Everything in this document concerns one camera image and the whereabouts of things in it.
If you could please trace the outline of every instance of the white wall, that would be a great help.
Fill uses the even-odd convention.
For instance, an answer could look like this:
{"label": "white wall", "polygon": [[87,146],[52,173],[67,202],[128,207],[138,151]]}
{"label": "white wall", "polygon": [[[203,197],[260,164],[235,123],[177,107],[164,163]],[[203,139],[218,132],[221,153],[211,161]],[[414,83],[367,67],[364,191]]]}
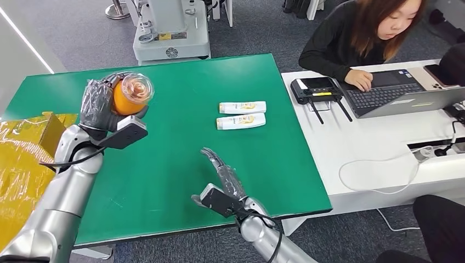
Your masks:
{"label": "white wall", "polygon": [[[65,72],[66,69],[61,61],[31,25],[27,24],[20,12],[20,7],[15,2],[14,0],[0,0],[0,8],[55,73]],[[0,116],[26,76],[49,73],[49,70],[0,14]]]}

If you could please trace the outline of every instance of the gray glove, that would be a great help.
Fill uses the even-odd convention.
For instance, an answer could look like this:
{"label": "gray glove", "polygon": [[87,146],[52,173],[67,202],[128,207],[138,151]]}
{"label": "gray glove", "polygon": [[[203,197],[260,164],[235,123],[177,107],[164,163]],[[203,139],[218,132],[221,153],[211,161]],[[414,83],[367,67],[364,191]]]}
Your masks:
{"label": "gray glove", "polygon": [[[82,96],[80,124],[97,130],[115,132],[117,124],[126,116],[116,113],[113,108],[113,87],[124,78],[128,72],[111,74],[102,80],[88,81]],[[148,106],[145,106],[135,116],[142,119]]]}

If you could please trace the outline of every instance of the robotic arm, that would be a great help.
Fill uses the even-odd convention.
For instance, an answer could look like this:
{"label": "robotic arm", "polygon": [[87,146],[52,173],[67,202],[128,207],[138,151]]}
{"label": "robotic arm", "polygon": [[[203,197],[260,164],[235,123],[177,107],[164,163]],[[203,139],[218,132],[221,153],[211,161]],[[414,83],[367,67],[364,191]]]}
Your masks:
{"label": "robotic arm", "polygon": [[216,168],[223,189],[208,184],[199,196],[191,197],[197,205],[212,209],[226,218],[233,215],[242,237],[251,242],[268,263],[316,263],[283,236],[280,228],[276,230],[279,225],[258,200],[245,194],[235,171],[229,165],[208,148],[203,148],[201,152]]}
{"label": "robotic arm", "polygon": [[68,262],[79,224],[103,162],[106,148],[123,149],[148,133],[142,118],[119,116],[112,110],[113,87],[128,72],[89,81],[80,123],[67,128],[59,141],[56,171],[20,232],[0,254],[0,262]]}

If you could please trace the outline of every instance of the silver laptop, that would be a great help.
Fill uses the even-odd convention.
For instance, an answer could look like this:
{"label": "silver laptop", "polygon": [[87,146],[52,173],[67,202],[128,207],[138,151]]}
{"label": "silver laptop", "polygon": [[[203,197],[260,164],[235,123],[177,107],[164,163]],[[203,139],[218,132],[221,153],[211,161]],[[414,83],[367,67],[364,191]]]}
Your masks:
{"label": "silver laptop", "polygon": [[465,87],[441,87],[423,68],[374,72],[370,92],[340,86],[357,118],[434,111],[465,100]]}

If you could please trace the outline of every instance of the green table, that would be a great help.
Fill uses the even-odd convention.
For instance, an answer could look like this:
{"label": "green table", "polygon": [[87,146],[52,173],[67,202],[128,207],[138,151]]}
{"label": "green table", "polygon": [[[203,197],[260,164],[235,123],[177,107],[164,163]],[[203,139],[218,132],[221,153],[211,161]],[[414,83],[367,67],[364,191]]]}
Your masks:
{"label": "green table", "polygon": [[[140,72],[154,83],[143,119],[149,135],[105,151],[76,247],[232,223],[190,199],[209,182],[221,185],[199,152],[204,146],[236,168],[247,194],[273,216],[332,209],[271,54],[29,76],[2,117],[79,113],[87,80],[118,70]],[[216,129],[220,102],[257,100],[267,104],[265,126]]]}

